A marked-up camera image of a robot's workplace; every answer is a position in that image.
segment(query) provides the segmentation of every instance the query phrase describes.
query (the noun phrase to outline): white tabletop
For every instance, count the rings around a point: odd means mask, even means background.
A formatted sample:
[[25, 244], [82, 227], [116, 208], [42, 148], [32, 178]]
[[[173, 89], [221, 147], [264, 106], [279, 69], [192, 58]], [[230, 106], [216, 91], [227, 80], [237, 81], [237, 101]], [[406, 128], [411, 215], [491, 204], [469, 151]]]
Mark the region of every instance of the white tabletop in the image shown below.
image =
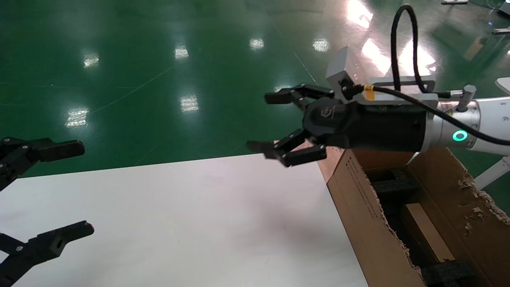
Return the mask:
[[496, 80], [496, 86], [502, 89], [505, 93], [510, 95], [510, 77], [499, 78]]
[[16, 287], [367, 286], [316, 163], [248, 155], [27, 178], [0, 204], [0, 231], [22, 241], [95, 227]]

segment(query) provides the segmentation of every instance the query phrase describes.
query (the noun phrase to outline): torn cardboard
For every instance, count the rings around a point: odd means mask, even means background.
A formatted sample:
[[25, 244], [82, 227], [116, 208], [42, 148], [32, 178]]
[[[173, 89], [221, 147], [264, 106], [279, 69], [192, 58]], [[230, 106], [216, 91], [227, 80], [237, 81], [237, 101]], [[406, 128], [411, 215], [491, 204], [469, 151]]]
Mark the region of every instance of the torn cardboard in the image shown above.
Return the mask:
[[[465, 286], [507, 287], [510, 226], [506, 215], [488, 195], [474, 193], [472, 177], [448, 149], [432, 148], [406, 165], [412, 156], [345, 150], [327, 182], [369, 286], [425, 286], [407, 249], [388, 226], [365, 174], [370, 169], [404, 168], [422, 186], [412, 200], [420, 203], [452, 256], [467, 261], [476, 273]], [[483, 220], [476, 214], [482, 214]]]

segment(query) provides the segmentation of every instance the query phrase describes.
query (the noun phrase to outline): green epoxy floor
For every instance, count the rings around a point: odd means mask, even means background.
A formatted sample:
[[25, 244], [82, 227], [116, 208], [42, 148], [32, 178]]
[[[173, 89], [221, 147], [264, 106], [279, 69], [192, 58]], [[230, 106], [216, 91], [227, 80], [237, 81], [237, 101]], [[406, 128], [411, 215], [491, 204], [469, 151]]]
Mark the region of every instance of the green epoxy floor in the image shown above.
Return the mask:
[[[267, 106], [263, 94], [303, 82], [327, 86], [334, 51], [349, 45], [373, 76], [389, 75], [390, 27], [402, 4], [2, 1], [0, 134], [85, 144], [84, 156], [39, 164], [27, 176], [246, 154], [247, 139], [279, 139], [300, 126], [296, 108]], [[478, 98], [505, 95], [494, 81], [510, 77], [510, 42], [491, 30], [508, 19], [473, 4], [410, 4], [422, 75], [437, 75], [438, 90], [474, 84]], [[410, 41], [404, 16], [403, 75], [412, 74]], [[501, 158], [454, 153], [473, 176]], [[509, 185], [507, 174], [486, 189], [506, 211]]]

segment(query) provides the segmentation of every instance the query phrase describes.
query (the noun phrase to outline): yellow tape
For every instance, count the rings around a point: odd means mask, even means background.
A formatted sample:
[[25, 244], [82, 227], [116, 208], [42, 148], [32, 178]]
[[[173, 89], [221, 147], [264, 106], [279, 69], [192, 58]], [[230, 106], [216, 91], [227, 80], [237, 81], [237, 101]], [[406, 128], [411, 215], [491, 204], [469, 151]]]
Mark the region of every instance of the yellow tape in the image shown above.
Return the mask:
[[365, 86], [364, 90], [366, 91], [366, 99], [369, 101], [375, 100], [375, 93], [374, 93], [374, 85]]

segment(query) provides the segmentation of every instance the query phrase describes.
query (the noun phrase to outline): black cable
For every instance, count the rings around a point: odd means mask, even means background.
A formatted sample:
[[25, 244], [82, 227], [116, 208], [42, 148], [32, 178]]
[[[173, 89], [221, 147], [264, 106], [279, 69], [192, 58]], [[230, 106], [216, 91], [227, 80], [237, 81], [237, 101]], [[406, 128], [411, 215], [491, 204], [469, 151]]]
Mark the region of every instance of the black cable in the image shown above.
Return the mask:
[[[400, 91], [400, 72], [398, 70], [398, 59], [397, 59], [397, 27], [398, 22], [400, 21], [400, 17], [402, 13], [407, 11], [409, 14], [409, 18], [411, 19], [411, 27], [413, 29], [413, 70], [416, 84], [422, 93], [428, 93], [425, 89], [425, 84], [423, 83], [420, 71], [418, 70], [418, 20], [416, 19], [416, 14], [414, 13], [413, 7], [410, 5], [404, 4], [402, 5], [395, 14], [395, 18], [393, 18], [393, 24], [391, 25], [391, 71], [393, 74], [393, 85], [395, 86], [395, 90]], [[450, 92], [437, 92], [440, 98], [450, 98]]]
[[492, 136], [489, 136], [485, 133], [482, 133], [482, 132], [479, 132], [473, 128], [471, 128], [470, 126], [464, 124], [463, 122], [445, 114], [443, 111], [440, 111], [436, 108], [432, 108], [432, 107], [429, 107], [428, 105], [426, 105], [425, 103], [423, 103], [422, 101], [420, 100], [417, 100], [409, 95], [406, 95], [400, 91], [396, 91], [396, 90], [392, 90], [392, 89], [388, 89], [388, 88], [383, 88], [383, 87], [376, 87], [374, 86], [373, 91], [377, 91], [377, 92], [384, 92], [384, 93], [388, 93], [388, 94], [391, 94], [391, 95], [394, 95], [396, 97], [399, 97], [401, 99], [404, 99], [414, 105], [417, 105], [421, 108], [423, 108], [424, 110], [426, 110], [427, 112], [430, 112], [442, 119], [444, 119], [445, 121], [451, 123], [452, 125], [466, 131], [467, 133], [469, 134], [472, 134], [473, 136], [479, 138], [479, 139], [482, 139], [482, 140], [485, 140], [485, 141], [488, 141], [488, 142], [491, 142], [493, 144], [496, 144], [496, 145], [502, 145], [502, 146], [510, 146], [510, 140], [504, 140], [504, 139], [500, 139], [500, 138], [495, 138], [495, 137], [492, 137]]

